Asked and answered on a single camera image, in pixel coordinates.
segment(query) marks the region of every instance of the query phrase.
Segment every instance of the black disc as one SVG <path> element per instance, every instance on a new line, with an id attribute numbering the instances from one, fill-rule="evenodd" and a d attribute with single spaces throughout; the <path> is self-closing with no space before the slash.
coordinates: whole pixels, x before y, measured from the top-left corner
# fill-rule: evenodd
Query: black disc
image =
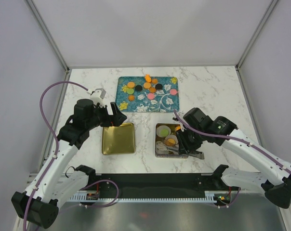
<path id="1" fill-rule="evenodd" d="M 155 89 L 156 89 L 156 90 L 162 90 L 162 89 L 163 89 L 163 85 L 161 85 L 161 84 L 159 83 L 159 84 L 157 84 L 157 85 L 155 86 Z"/>
<path id="2" fill-rule="evenodd" d="M 137 85 L 135 87 L 135 91 L 142 91 L 142 86 L 141 85 Z"/>

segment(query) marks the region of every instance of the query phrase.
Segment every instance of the wall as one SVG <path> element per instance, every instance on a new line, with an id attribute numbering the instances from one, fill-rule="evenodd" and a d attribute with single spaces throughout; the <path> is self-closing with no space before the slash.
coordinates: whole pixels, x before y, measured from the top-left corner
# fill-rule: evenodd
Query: wall
<path id="1" fill-rule="evenodd" d="M 235 65 L 271 0 L 34 0 L 69 66 Z"/>
<path id="2" fill-rule="evenodd" d="M 16 218 L 11 197 L 25 188 L 47 135 L 40 94 L 64 78 L 53 51 L 22 0 L 0 1 L 0 231 Z M 51 118 L 55 89 L 44 100 Z"/>
<path id="3" fill-rule="evenodd" d="M 278 3 L 241 75 L 264 146 L 291 162 L 291 0 Z"/>

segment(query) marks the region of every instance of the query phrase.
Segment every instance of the yellow flower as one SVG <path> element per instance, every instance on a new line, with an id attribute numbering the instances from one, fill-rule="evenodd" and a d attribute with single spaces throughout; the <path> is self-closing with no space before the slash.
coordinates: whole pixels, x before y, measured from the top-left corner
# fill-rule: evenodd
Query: yellow flower
<path id="1" fill-rule="evenodd" d="M 124 109 L 127 109 L 128 103 L 123 101 L 120 103 L 120 111 L 123 111 Z"/>
<path id="2" fill-rule="evenodd" d="M 173 84 L 176 84 L 177 81 L 178 81 L 178 79 L 176 77 L 172 77 L 170 79 L 170 82 L 173 83 Z"/>
<path id="3" fill-rule="evenodd" d="M 122 91 L 125 92 L 125 93 L 126 93 L 127 89 L 128 89 L 127 85 L 124 85 L 124 86 L 122 87 Z"/>

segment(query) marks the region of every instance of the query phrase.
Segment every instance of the floral placemat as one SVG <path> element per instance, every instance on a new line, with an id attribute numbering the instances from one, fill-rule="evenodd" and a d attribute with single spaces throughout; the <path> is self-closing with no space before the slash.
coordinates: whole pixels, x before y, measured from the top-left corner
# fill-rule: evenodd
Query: floral placemat
<path id="1" fill-rule="evenodd" d="M 155 98 L 150 100 L 147 95 L 149 89 L 143 87 L 145 77 L 120 77 L 117 86 L 116 104 L 123 112 L 173 112 L 174 109 L 179 110 L 179 94 L 171 95 L 170 90 L 178 89 L 178 79 L 176 77 L 151 77 L 158 80 L 163 88 L 154 92 Z M 132 94 L 134 100 L 129 100 L 127 93 L 129 82 L 134 82 L 136 85 L 143 87 L 142 91 L 134 91 Z"/>

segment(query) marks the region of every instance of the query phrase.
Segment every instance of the robotic arm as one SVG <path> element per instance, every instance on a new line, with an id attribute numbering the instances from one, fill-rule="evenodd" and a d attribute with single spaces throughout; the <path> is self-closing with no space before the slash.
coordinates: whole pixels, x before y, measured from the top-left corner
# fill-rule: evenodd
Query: robotic arm
<path id="1" fill-rule="evenodd" d="M 90 130 L 98 126 L 118 127 L 127 119 L 115 103 L 111 103 L 113 115 L 108 114 L 107 106 L 103 103 L 105 93 L 104 89 L 96 89 L 92 91 L 90 99 L 77 101 L 74 107 L 74 114 L 68 118 L 57 136 L 59 140 L 57 156 L 50 155 L 43 168 L 25 191 L 23 193 L 15 192 L 13 195 L 12 203 L 19 217 L 24 218 L 26 204 L 32 190 L 36 189 L 30 204 L 27 220 L 47 229 L 55 221 L 62 205 L 75 192 L 87 186 L 88 182 L 91 181 L 91 177 L 95 176 L 94 169 L 87 166 L 79 166 L 69 178 L 57 185 L 65 167 L 89 137 Z M 36 188 L 36 182 L 53 158 L 55 158 L 53 164 L 43 177 L 40 186 Z"/>
<path id="2" fill-rule="evenodd" d="M 190 152 L 198 149 L 204 141 L 216 143 L 231 150 L 258 169 L 260 173 L 241 171 L 220 165 L 217 171 L 220 171 L 221 179 L 227 186 L 237 186 L 264 194 L 268 200 L 282 208 L 290 206 L 291 174 L 289 172 L 291 172 L 291 163 L 278 158 L 249 139 L 233 122 L 225 117 L 219 116 L 213 121 L 199 108 L 193 108 L 183 118 L 188 125 L 184 125 L 184 129 L 177 131 L 176 134 L 179 140 L 180 154 L 190 155 Z M 200 135 L 189 128 L 208 134 L 234 137 L 237 140 L 246 141 L 248 145 L 237 140 Z M 275 162 L 252 148 L 252 146 L 264 151 Z"/>

